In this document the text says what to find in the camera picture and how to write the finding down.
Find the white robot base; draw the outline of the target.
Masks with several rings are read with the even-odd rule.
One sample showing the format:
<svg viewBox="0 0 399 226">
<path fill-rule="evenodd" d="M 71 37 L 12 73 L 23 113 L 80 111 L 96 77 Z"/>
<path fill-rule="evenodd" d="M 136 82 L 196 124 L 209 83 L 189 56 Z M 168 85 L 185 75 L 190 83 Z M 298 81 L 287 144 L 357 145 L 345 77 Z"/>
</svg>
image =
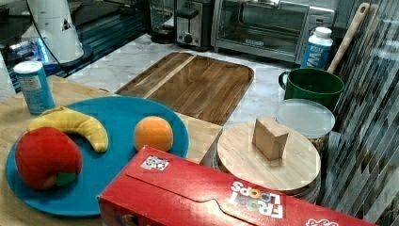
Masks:
<svg viewBox="0 0 399 226">
<path fill-rule="evenodd" d="M 29 60 L 44 65 L 72 67 L 89 60 L 93 51 L 78 37 L 72 21 L 68 0 L 25 0 L 31 26 L 22 40 L 31 47 Z"/>
</svg>

